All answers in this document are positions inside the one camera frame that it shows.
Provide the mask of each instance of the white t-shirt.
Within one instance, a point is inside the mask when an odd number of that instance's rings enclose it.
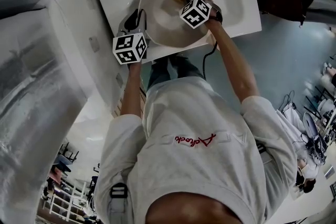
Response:
[[[295,183],[297,161],[268,100],[246,98],[239,115],[199,77],[157,84],[147,95],[143,123],[135,115],[111,122],[94,192],[103,223],[144,224],[151,203],[178,191],[216,199],[242,223],[273,215]],[[112,199],[119,182],[128,196]]]

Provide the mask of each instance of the person in background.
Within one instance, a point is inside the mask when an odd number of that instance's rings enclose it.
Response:
[[[274,108],[221,24],[210,19],[206,26],[241,114],[187,58],[175,55],[152,65],[141,121],[141,64],[132,64],[94,191],[104,224],[260,224],[295,184],[295,151]],[[168,61],[179,78],[170,79]]]
[[[322,74],[328,74],[330,77],[330,82],[333,84],[334,87],[336,87],[336,69],[331,66],[330,63],[324,63],[323,64],[323,69],[322,69]]]
[[[314,189],[314,185],[316,183],[316,179],[311,178],[312,176],[309,168],[309,164],[307,164],[306,160],[298,160],[296,186],[303,189],[304,193],[311,192]]]

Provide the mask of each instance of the bowl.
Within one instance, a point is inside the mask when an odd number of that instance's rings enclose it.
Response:
[[[178,12],[185,5],[175,0],[140,0],[139,11],[144,9],[146,12],[146,33],[154,43],[184,48],[206,35],[205,25],[193,29],[180,19]]]

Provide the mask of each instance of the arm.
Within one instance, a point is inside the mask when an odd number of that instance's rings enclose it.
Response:
[[[249,64],[220,22],[210,19],[205,24],[218,43],[229,80],[240,102],[249,96],[259,95],[256,79]]]
[[[140,71],[141,63],[133,63],[125,88],[120,115],[133,114],[140,117]]]
[[[217,40],[232,87],[241,102],[242,115],[254,139],[266,148],[261,153],[264,164],[269,219],[281,205],[296,180],[297,158],[291,140],[283,130],[271,103],[258,96],[252,70],[238,48],[215,20],[206,22]]]
[[[132,215],[132,202],[127,198],[111,198],[111,188],[118,183],[127,184],[137,155],[146,143],[140,118],[141,64],[130,66],[121,116],[110,124],[102,150],[99,177],[94,191],[94,203],[103,223],[125,223]]]

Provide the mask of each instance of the sleeve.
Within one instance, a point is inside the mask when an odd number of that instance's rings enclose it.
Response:
[[[248,97],[241,107],[243,118],[257,144],[262,144],[266,149],[260,155],[264,163],[268,196],[265,217],[269,219],[296,182],[297,157],[290,137],[267,99]]]
[[[137,162],[137,154],[146,143],[141,119],[136,115],[122,115],[112,120],[105,139],[94,203],[98,217],[105,224],[123,223],[130,209],[130,195],[127,198],[110,196],[112,186],[127,183],[129,172]]]

